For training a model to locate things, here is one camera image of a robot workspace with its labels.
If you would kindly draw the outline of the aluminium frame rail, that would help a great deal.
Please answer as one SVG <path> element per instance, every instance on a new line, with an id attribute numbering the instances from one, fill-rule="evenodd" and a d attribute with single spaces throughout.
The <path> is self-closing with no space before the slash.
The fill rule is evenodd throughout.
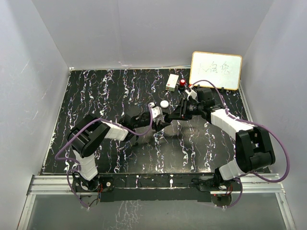
<path id="1" fill-rule="evenodd" d="M 31 180 L 20 230 L 294 230 L 282 183 L 250 174 L 209 188 L 209 174 L 104 173 L 84 190 L 76 176 Z"/>

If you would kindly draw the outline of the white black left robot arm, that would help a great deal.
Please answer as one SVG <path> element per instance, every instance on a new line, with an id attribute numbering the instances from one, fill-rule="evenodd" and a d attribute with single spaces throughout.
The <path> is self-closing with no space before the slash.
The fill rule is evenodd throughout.
<path id="1" fill-rule="evenodd" d="M 158 106 L 142 114 L 135 110 L 128 111 L 118 123 L 93 122 L 96 119 L 92 115 L 86 115 L 67 135 L 68 142 L 73 139 L 73 153 L 81 164 L 81 170 L 77 173 L 77 183 L 87 191 L 94 191 L 99 186 L 94 153 L 104 139 L 126 142 L 132 139 L 132 132 L 137 128 L 150 126 L 158 132 L 171 123 L 168 113 L 163 112 Z"/>

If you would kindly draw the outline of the green white cardboard box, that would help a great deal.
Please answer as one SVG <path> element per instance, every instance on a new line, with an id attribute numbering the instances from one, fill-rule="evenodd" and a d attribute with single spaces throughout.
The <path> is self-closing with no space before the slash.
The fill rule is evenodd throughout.
<path id="1" fill-rule="evenodd" d="M 176 85 L 177 85 L 178 78 L 179 78 L 178 75 L 176 75 L 176 74 L 170 74 L 170 75 L 169 75 L 169 78 L 168 78 L 168 80 L 167 80 L 165 89 L 166 89 L 167 91 L 174 92 L 175 89 L 176 89 Z"/>

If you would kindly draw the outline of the yellow framed whiteboard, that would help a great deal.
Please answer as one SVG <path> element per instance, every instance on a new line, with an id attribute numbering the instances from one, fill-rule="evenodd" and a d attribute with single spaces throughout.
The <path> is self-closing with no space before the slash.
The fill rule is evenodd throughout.
<path id="1" fill-rule="evenodd" d="M 239 88 L 243 58 L 240 55 L 195 51 L 192 54 L 189 84 L 226 90 Z"/>

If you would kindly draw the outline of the red capped small bottle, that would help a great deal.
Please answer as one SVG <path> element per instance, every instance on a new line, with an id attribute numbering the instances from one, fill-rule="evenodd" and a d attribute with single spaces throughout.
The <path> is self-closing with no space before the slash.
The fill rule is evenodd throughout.
<path id="1" fill-rule="evenodd" d="M 181 79 L 179 81 L 178 90 L 182 92 L 185 90 L 185 88 L 186 88 L 186 81 L 184 79 Z"/>

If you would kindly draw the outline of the white earbud charging case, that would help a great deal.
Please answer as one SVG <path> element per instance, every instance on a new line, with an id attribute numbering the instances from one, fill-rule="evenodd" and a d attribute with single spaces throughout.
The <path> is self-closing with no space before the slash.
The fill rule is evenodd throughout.
<path id="1" fill-rule="evenodd" d="M 162 101 L 160 102 L 160 106 L 161 106 L 162 108 L 167 108 L 167 107 L 169 106 L 169 102 L 166 101 L 166 100 L 162 100 Z"/>

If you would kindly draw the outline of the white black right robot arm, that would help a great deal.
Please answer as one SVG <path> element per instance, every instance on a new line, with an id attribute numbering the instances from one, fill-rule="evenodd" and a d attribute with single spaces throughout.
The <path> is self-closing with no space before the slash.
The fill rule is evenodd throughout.
<path id="1" fill-rule="evenodd" d="M 215 169 L 210 179 L 192 179 L 196 187 L 210 187 L 225 190 L 244 174 L 265 168 L 275 163 L 275 154 L 270 134 L 260 126 L 239 122 L 229 116 L 228 110 L 216 104 L 210 88 L 191 90 L 187 98 L 182 98 L 177 108 L 165 115 L 165 121 L 191 120 L 201 116 L 210 124 L 220 128 L 235 140 L 235 159 Z"/>

